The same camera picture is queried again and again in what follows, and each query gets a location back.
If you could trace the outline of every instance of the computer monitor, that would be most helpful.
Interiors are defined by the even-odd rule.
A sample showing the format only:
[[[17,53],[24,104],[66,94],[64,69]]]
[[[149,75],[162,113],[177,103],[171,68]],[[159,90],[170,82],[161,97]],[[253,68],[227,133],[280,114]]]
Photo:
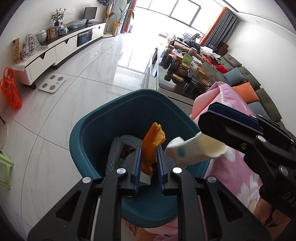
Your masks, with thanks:
[[[90,19],[96,18],[97,7],[86,7],[84,11],[84,19],[86,19],[86,24],[92,23],[89,22]]]

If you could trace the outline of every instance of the tile floor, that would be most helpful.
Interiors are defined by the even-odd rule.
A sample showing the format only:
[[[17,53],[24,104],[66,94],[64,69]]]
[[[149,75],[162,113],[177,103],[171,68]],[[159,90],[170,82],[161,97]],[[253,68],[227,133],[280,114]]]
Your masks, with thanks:
[[[156,46],[157,38],[143,41],[132,34],[102,39],[59,69],[45,71],[36,80],[36,90],[20,86],[22,108],[8,108],[3,116],[9,128],[3,151],[15,165],[11,190],[0,186],[0,205],[24,240],[81,179],[69,151],[74,125],[106,102],[140,89]],[[67,75],[61,87],[55,93],[39,90],[55,72]],[[126,229],[123,240],[133,240]]]

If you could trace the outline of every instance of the pink floral cloth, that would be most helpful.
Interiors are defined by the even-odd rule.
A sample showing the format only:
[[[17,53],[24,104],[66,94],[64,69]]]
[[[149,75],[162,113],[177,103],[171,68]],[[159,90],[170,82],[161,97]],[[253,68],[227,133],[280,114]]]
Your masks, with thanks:
[[[195,99],[191,119],[198,123],[199,116],[214,102],[228,105],[247,115],[254,115],[249,106],[228,84],[215,82],[208,92]],[[210,161],[204,178],[208,176],[218,178],[245,207],[253,212],[260,197],[259,188],[262,182],[259,176],[247,166],[243,157],[243,153],[229,147],[224,155]],[[175,241],[178,239],[178,218],[164,226],[145,230],[161,235],[155,239],[157,241]]]

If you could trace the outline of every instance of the green plastic stool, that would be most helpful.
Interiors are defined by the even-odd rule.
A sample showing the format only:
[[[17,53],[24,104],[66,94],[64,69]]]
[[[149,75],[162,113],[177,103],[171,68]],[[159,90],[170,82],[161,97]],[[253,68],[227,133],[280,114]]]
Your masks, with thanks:
[[[10,189],[10,185],[9,185],[10,168],[13,167],[14,163],[8,158],[8,156],[2,150],[0,150],[0,163],[3,163],[4,165],[6,165],[6,177],[5,177],[5,180],[0,179],[0,184]]]

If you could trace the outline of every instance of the trash can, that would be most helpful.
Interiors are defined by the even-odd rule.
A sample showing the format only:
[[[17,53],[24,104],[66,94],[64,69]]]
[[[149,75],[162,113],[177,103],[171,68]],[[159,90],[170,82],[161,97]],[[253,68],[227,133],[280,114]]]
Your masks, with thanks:
[[[116,98],[80,119],[70,136],[70,153],[85,177],[105,176],[111,143],[116,136],[133,135],[143,139],[152,123],[161,124],[166,141],[174,138],[192,138],[200,131],[185,112],[164,94],[141,89]],[[209,160],[189,166],[187,170],[203,177]],[[122,218],[143,228],[167,224],[177,216],[177,197],[161,194],[158,176],[153,175],[151,185],[139,188],[135,197],[122,198]]]

